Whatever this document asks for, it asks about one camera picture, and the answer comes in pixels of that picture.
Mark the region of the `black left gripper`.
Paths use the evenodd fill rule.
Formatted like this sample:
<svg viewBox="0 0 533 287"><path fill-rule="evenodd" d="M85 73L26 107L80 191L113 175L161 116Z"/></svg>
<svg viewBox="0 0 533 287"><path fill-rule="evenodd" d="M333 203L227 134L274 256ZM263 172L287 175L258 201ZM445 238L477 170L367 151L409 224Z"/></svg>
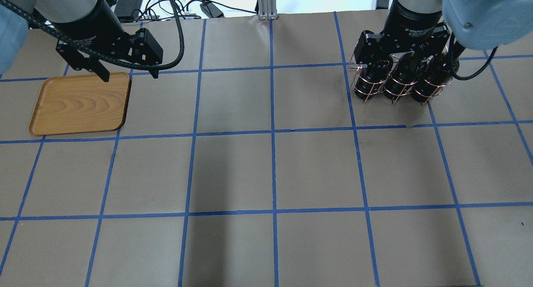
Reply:
<svg viewBox="0 0 533 287"><path fill-rule="evenodd" d="M128 34L110 8L93 8L91 12L73 22L56 23L56 29L86 46L109 57L130 63L151 65L152 78L159 78L163 49L147 29ZM110 72L95 56L84 57L73 46L63 42L56 45L57 53L74 70L85 69L96 74L103 82L109 82Z"/></svg>

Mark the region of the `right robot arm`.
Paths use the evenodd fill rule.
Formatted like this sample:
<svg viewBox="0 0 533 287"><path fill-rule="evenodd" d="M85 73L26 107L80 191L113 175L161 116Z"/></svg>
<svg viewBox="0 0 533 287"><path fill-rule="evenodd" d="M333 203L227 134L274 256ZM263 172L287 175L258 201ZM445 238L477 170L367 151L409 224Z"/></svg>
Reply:
<svg viewBox="0 0 533 287"><path fill-rule="evenodd" d="M467 49L508 45L532 31L532 0L392 0L383 30L362 32L356 64L376 65L392 54L414 52L420 59L441 53L432 41L445 28Z"/></svg>

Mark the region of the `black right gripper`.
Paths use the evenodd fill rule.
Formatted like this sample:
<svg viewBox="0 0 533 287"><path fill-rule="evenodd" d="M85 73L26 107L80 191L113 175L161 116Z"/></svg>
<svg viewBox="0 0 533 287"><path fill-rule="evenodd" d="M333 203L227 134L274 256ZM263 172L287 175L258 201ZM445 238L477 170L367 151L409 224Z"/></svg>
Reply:
<svg viewBox="0 0 533 287"><path fill-rule="evenodd" d="M422 59L441 53L450 30L440 19L441 12L413 12L392 4L381 32L362 31L354 48L354 63L374 65L392 54L411 51Z"/></svg>

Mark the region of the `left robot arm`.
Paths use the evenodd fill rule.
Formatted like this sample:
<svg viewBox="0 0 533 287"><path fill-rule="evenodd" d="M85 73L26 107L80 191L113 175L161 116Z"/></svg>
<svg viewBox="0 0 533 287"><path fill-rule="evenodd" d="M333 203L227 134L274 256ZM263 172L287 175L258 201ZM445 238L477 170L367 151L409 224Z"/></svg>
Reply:
<svg viewBox="0 0 533 287"><path fill-rule="evenodd" d="M8 0L31 16L35 10L43 22L78 44L121 62L160 65L163 49L148 29L129 34L106 0ZM29 33L29 21L1 3L1 74L13 65ZM87 70L104 82L109 70L95 55L87 57L74 46L57 41L56 52L74 70Z"/></svg>

